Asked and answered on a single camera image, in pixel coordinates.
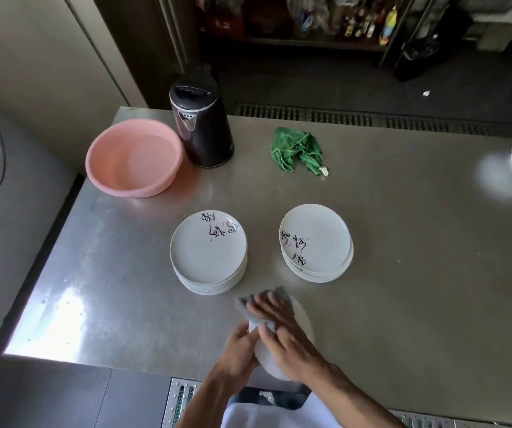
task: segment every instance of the hand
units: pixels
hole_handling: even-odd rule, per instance
[[[297,324],[288,304],[279,300],[274,292],[256,295],[254,300],[255,303],[246,305],[248,311],[276,323],[275,334],[265,324],[261,324],[258,330],[261,340],[284,374],[291,380],[308,384],[311,376],[328,369],[328,362]]]
[[[231,333],[222,354],[212,368],[212,374],[226,382],[231,395],[242,390],[254,368],[259,365],[254,356],[254,345],[258,339],[258,329],[248,333],[248,320],[243,321]]]

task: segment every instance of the metal countertop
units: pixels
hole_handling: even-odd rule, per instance
[[[169,111],[121,108],[114,122]],[[232,300],[283,284],[328,360],[383,405],[512,423],[511,140],[230,116],[235,156],[185,160],[148,199],[86,180],[7,354],[201,379],[240,315]],[[277,126],[309,130],[327,178],[270,156]],[[343,217],[355,257],[313,284],[284,263],[278,228],[315,202]],[[194,212],[223,210],[248,238],[248,268],[228,293],[200,296],[173,272],[168,246]],[[258,369],[254,385],[290,389]]]

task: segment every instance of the green cloth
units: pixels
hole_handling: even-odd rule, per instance
[[[277,128],[270,148],[272,158],[286,171],[294,172],[294,158],[299,159],[316,175],[327,175],[322,165],[322,149],[309,132],[297,129]]]

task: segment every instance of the white shirt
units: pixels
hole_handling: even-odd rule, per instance
[[[319,397],[311,393],[298,410],[249,403],[231,404],[221,428],[341,428]]]

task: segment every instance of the gray cloth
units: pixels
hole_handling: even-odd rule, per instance
[[[267,295],[268,292],[270,292],[270,291],[273,291],[279,300],[283,300],[284,302],[286,302],[287,306],[289,306],[289,308],[291,310],[293,310],[291,299],[289,298],[289,293],[282,286],[275,287],[271,290],[265,290],[265,291],[263,291],[261,293],[257,293],[257,294]],[[254,296],[255,296],[255,294],[254,295],[246,295],[244,297],[237,297],[236,300],[234,301],[234,308],[236,308],[238,311],[240,311],[240,313],[244,317],[246,317],[246,319],[248,319],[249,322],[255,323],[257,326],[259,326],[262,323],[265,323],[268,325],[269,330],[275,332],[276,331],[276,323],[274,321],[262,320],[261,318],[256,317],[254,314],[252,314],[251,312],[249,312],[246,309],[246,303],[248,303],[248,302],[255,303]]]

